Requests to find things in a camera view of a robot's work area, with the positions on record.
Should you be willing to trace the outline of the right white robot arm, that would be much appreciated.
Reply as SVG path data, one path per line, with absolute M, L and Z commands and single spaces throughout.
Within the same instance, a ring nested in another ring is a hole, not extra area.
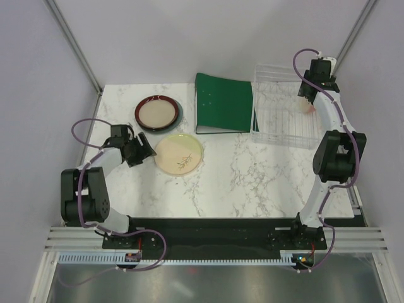
M 302 76 L 298 96 L 307 99 L 319 115 L 324 136 L 314 154 L 312 168 L 316 175 L 306 205 L 298 214 L 302 225 L 321 227 L 331 191 L 348 188 L 356 181 L 359 164 L 367 143 L 348 121 L 340 102 L 340 89 L 332 75 L 331 59 L 311 61 Z

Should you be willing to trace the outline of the pink and cream plate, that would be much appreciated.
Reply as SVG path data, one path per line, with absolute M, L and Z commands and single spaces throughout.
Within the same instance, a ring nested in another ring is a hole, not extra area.
M 313 104 L 308 101 L 305 97 L 300 98 L 300 110 L 304 114 L 310 114 L 316 111 Z

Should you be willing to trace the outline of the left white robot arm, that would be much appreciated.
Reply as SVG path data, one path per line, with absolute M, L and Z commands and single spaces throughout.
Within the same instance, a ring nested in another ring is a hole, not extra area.
M 68 227 L 97 228 L 117 234 L 125 248 L 138 243 L 138 232 L 129 227 L 129 216 L 110 205 L 106 178 L 122 164 L 134 167 L 156 156 L 145 134 L 135 134 L 127 124 L 110 127 L 110 136 L 98 153 L 83 165 L 61 172 L 61 217 Z

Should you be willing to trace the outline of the pale green plate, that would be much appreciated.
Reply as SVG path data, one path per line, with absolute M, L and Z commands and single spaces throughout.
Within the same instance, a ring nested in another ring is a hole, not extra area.
M 155 147 L 154 157 L 159 169 L 168 175 L 183 176 L 196 170 L 203 161 L 202 144 L 190 134 L 171 134 Z

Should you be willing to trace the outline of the grey-blue plate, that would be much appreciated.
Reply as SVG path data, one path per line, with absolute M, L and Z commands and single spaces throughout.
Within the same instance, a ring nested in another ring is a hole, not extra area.
M 152 117 L 149 126 L 151 132 L 168 133 L 181 123 L 184 115 L 182 105 L 176 100 L 172 101 L 162 99 L 152 101 Z

